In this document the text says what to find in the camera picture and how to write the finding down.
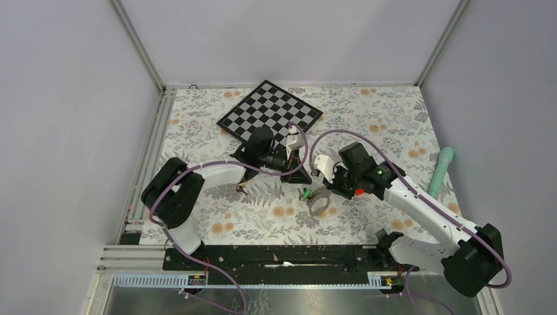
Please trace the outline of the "grey metal key holder plate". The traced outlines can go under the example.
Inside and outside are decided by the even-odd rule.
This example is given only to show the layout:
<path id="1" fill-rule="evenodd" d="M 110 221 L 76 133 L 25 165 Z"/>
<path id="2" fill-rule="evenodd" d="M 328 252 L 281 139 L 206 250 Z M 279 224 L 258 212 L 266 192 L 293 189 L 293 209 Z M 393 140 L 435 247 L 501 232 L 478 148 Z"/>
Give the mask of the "grey metal key holder plate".
<path id="1" fill-rule="evenodd" d="M 303 197 L 306 190 L 311 190 L 308 198 Z M 331 191 L 326 188 L 298 188 L 298 199 L 307 206 L 311 216 L 317 216 L 329 208 Z"/>

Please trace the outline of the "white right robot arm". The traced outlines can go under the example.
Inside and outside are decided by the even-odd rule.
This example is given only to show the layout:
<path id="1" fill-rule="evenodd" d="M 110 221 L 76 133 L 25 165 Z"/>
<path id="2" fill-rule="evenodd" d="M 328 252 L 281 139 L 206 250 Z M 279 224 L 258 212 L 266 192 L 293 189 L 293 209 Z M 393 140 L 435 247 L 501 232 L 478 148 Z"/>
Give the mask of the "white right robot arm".
<path id="1" fill-rule="evenodd" d="M 388 161 L 376 163 L 364 146 L 354 142 L 339 151 L 341 162 L 319 155 L 312 161 L 333 193 L 351 199 L 372 194 L 408 214 L 436 240 L 414 240 L 401 233 L 388 236 L 376 260 L 385 270 L 400 264 L 441 274 L 465 297 L 475 297 L 503 270 L 500 231 L 492 224 L 479 226 L 429 196 L 402 169 Z"/>

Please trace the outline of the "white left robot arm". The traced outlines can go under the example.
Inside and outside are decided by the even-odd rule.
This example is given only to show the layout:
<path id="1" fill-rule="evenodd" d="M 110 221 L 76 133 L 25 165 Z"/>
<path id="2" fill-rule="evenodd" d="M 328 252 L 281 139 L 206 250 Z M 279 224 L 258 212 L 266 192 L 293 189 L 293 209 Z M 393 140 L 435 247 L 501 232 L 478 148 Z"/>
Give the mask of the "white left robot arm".
<path id="1" fill-rule="evenodd" d="M 189 166 L 178 157 L 170 158 L 142 191 L 140 201 L 149 220 L 160 226 L 179 251 L 179 262 L 189 270 L 200 267 L 204 253 L 201 237 L 189 217 L 200 193 L 227 184 L 243 184 L 258 174 L 280 177 L 285 182 L 309 183 L 299 150 L 308 145 L 303 129 L 290 123 L 285 143 L 275 141 L 273 130 L 254 129 L 249 139 L 230 157 Z"/>

